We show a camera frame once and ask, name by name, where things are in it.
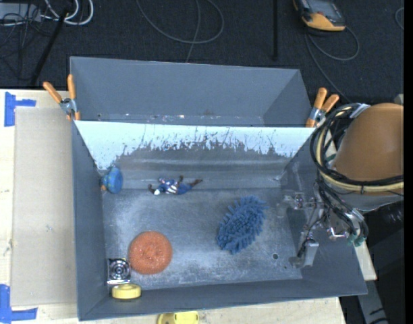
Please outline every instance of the black tripod leg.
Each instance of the black tripod leg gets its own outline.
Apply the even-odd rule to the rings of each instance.
[[[58,25],[57,25],[57,27],[55,28],[55,30],[53,31],[52,36],[51,36],[51,38],[49,39],[49,42],[47,43],[46,48],[45,48],[45,50],[43,51],[43,54],[42,54],[42,56],[40,57],[40,59],[39,59],[39,61],[38,61],[38,63],[37,63],[36,68],[34,69],[34,72],[32,73],[32,78],[31,78],[31,81],[30,81],[30,86],[35,86],[35,85],[36,85],[38,76],[39,76],[40,73],[42,72],[43,66],[44,66],[44,64],[45,64],[45,62],[46,62],[47,57],[49,56],[49,53],[51,52],[51,49],[52,49],[53,44],[55,43],[55,40],[57,39],[57,36],[58,36],[58,34],[59,34],[59,31],[61,30],[61,27],[62,27],[63,24],[64,24],[64,19],[65,19],[65,17],[67,17],[68,11],[69,11],[69,7],[66,5],[66,6],[63,8],[63,12],[62,12],[61,15],[59,16]]]

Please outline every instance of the wooden table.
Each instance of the wooden table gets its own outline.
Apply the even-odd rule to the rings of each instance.
[[[4,127],[5,92],[16,95],[19,99],[34,99],[36,107],[59,109],[58,104],[45,90],[12,90],[0,89],[0,284],[10,286],[11,277],[11,248],[13,223],[13,180],[15,155],[16,126]],[[68,97],[67,92],[61,96]],[[365,244],[356,248],[356,254],[364,279],[377,278],[368,249]],[[75,303],[37,304],[35,306],[13,306],[14,310],[38,307],[39,323],[55,320],[58,323],[77,323]],[[345,323],[338,298],[322,298],[314,300],[295,300],[273,304],[237,306],[217,310],[200,310],[200,323]],[[115,320],[94,321],[97,323],[114,323]],[[156,315],[147,315],[118,319],[118,323],[154,324]]]

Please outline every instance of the blue toy figure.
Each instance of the blue toy figure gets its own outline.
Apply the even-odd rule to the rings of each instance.
[[[178,181],[175,181],[174,179],[159,178],[160,185],[153,190],[153,185],[149,184],[148,190],[154,195],[159,195],[162,193],[184,194],[190,191],[195,185],[199,184],[199,182],[202,182],[201,179],[196,179],[189,184],[185,184],[182,182],[183,178],[184,177],[182,175],[180,175]]]

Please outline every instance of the orange sponge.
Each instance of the orange sponge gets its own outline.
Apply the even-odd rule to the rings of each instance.
[[[129,247],[130,267],[138,273],[160,273],[170,264],[172,245],[162,233],[143,232],[136,236]]]

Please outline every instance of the gray bin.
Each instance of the gray bin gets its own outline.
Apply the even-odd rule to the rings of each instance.
[[[72,124],[80,320],[366,293],[354,248],[326,232],[315,232],[312,267],[289,263],[306,217],[277,204],[283,190],[311,197],[316,175],[299,70],[72,57],[70,72],[82,114]],[[110,165],[123,174],[118,194],[100,189]],[[179,174],[204,181],[183,196],[146,189]],[[250,195],[269,207],[263,231],[230,254],[215,241],[219,223]],[[169,238],[173,260],[160,274],[132,272],[141,297],[116,300],[107,260],[126,258],[146,230]]]

